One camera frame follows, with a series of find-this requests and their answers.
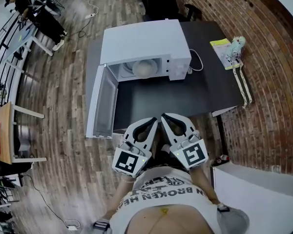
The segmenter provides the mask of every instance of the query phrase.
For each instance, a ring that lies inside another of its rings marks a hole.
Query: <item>desk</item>
[[[0,161],[12,164],[20,162],[46,161],[46,158],[15,158],[14,156],[14,111],[19,111],[35,117],[44,118],[44,115],[21,108],[8,102],[0,108]]]
[[[20,72],[24,73],[24,70],[20,69],[18,66],[12,64],[8,61],[8,59],[17,52],[21,47],[24,47],[28,52],[30,52],[29,46],[27,46],[27,42],[33,40],[40,48],[42,48],[48,55],[53,56],[51,50],[49,50],[46,46],[44,46],[36,37],[38,29],[31,23],[28,22],[26,25],[18,32],[14,34],[12,37],[8,49],[5,51],[2,62],[11,65],[11,67],[19,70]]]
[[[217,116],[244,104],[233,72],[225,70],[209,43],[226,38],[218,24],[213,21],[180,24],[189,48],[197,51],[204,69],[200,72],[193,71],[184,80],[169,81],[168,77],[157,77],[119,82],[113,130],[125,129],[147,117],[160,120],[162,113],[190,117],[211,112]],[[87,125],[90,127],[94,122],[94,112],[93,108],[90,109],[90,104],[95,93],[94,80],[100,65],[101,47],[102,37],[90,43],[87,56],[86,109]],[[200,60],[195,54],[191,54],[191,67],[200,69]]]

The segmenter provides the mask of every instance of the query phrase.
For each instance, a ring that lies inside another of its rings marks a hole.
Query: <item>wooden floor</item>
[[[59,0],[64,6],[58,19],[69,35],[78,32],[94,12],[86,0]],[[29,139],[35,157],[47,162],[35,163],[32,176],[48,205],[62,219],[77,219],[85,228],[105,213],[108,199],[118,184],[118,175],[111,170],[113,141],[86,139],[85,62],[87,46],[104,29],[142,21],[144,7],[138,0],[94,0],[98,15],[78,34],[65,39],[65,45],[53,57],[34,46],[21,78],[17,105],[45,115],[45,119],[17,115],[20,137]],[[53,43],[43,41],[49,48]],[[193,122],[208,140],[209,151],[219,152],[219,137],[213,135],[209,117],[195,117]],[[13,203],[15,230],[20,234],[67,234],[64,224],[46,207],[34,190],[29,177],[17,189]]]

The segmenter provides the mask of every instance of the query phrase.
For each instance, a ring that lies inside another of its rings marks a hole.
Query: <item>table leg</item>
[[[15,68],[16,70],[20,71],[21,73],[24,73],[24,70],[20,69],[18,66],[14,65],[13,63],[9,62],[8,60],[5,63],[10,65],[12,68]]]
[[[39,41],[36,37],[33,37],[33,41],[42,48],[48,55],[53,56],[53,53],[51,50],[49,50],[46,46],[44,46],[41,41]]]
[[[34,117],[38,117],[38,118],[41,118],[41,119],[44,118],[44,115],[43,114],[36,113],[34,111],[28,110],[26,108],[19,107],[17,105],[13,105],[13,109],[16,110],[16,111],[19,111],[21,113],[27,114],[27,115],[31,115],[31,116],[34,116]]]
[[[213,117],[216,117],[216,116],[221,115],[221,114],[223,114],[223,113],[225,113],[225,112],[227,112],[227,111],[229,111],[229,110],[231,110],[231,109],[233,109],[235,107],[237,107],[237,106],[229,107],[229,108],[225,108],[225,109],[221,109],[221,110],[217,110],[217,111],[212,112],[211,115]]]
[[[31,49],[27,45],[23,45],[24,49],[26,49],[28,52],[31,52]]]
[[[12,163],[43,162],[47,158],[13,158]]]
[[[3,204],[3,205],[0,205],[0,208],[2,208],[2,207],[6,207],[6,206],[10,206],[11,204],[10,203],[8,203],[8,204]]]

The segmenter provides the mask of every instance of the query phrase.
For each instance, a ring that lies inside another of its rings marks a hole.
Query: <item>chair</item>
[[[202,11],[191,4],[185,4],[189,9],[187,17],[179,14],[176,0],[142,0],[146,8],[144,21],[178,19],[179,21],[190,21],[193,13],[202,20]]]

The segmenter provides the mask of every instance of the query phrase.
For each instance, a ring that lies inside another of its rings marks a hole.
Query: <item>brick wall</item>
[[[278,0],[177,0],[247,39],[245,73],[255,103],[222,115],[234,163],[293,174],[293,18]]]

